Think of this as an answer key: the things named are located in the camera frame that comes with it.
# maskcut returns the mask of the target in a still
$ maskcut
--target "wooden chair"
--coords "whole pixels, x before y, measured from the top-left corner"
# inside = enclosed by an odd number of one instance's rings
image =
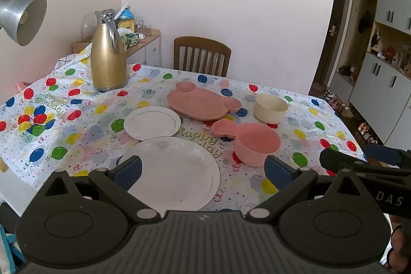
[[[181,47],[185,47],[182,68],[180,68]],[[226,77],[230,56],[231,49],[218,41],[195,36],[182,36],[174,40],[175,70]]]

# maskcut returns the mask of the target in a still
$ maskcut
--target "cardboard box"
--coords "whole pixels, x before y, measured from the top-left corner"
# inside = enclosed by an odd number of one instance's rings
[[[85,40],[73,43],[73,54],[78,54],[84,48],[86,48],[90,43],[91,41],[85,41]]]

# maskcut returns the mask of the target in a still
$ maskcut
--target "cabinet handle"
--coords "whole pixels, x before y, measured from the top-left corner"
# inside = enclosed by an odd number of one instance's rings
[[[394,84],[395,84],[396,80],[397,80],[397,76],[394,76],[393,84],[391,85],[391,87],[394,87]]]

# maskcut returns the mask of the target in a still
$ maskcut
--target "lamp shade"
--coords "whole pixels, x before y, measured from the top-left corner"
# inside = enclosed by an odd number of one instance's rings
[[[46,9],[46,0],[0,0],[0,28],[20,46],[26,46],[39,31]]]

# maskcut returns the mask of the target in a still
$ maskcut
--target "table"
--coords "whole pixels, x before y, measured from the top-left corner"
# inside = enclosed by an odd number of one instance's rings
[[[326,174],[319,165],[319,154],[324,147],[364,159],[353,136],[324,100],[263,85],[140,64],[129,65],[129,81],[124,88],[100,93],[92,84],[90,49],[88,46],[73,61],[30,85],[1,109],[1,157],[9,171],[32,186],[34,193],[57,168],[67,170],[72,176],[82,176],[97,167],[115,167],[121,156],[138,143],[124,130],[126,116],[144,106],[167,107],[166,96],[179,81],[191,81],[198,87],[239,99],[242,108],[224,116],[237,124],[260,122],[252,113],[256,94],[270,93],[287,101],[289,109],[284,120],[269,126],[281,139],[275,155],[292,167],[309,166]],[[221,171],[219,190],[204,210],[229,208],[245,214],[276,193],[276,187],[264,176],[263,167],[243,164],[234,154],[232,142],[213,136],[212,122],[185,116],[181,119],[176,136],[207,149]],[[41,125],[33,128],[33,122]],[[16,192],[21,205],[28,203],[34,194],[26,190]],[[12,207],[16,192],[13,198],[6,198]],[[0,193],[5,196],[1,185]]]

